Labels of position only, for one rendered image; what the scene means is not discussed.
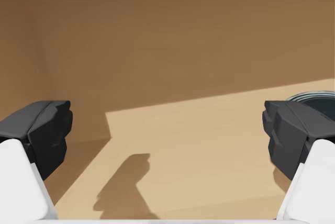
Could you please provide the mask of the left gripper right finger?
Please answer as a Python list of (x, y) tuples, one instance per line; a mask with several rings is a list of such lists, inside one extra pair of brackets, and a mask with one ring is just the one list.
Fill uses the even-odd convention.
[(335, 121), (295, 101), (262, 113), (271, 162), (291, 181), (278, 220), (335, 220)]

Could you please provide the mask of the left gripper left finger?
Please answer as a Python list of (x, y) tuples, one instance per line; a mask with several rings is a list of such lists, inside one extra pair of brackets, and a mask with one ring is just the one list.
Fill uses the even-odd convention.
[(44, 181), (64, 161), (70, 107), (42, 100), (0, 121), (0, 220), (57, 219)]

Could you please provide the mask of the blue flat can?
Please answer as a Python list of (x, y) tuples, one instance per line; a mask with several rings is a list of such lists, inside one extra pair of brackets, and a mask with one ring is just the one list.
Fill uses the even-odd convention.
[(307, 105), (335, 121), (335, 91), (308, 91), (287, 99)]

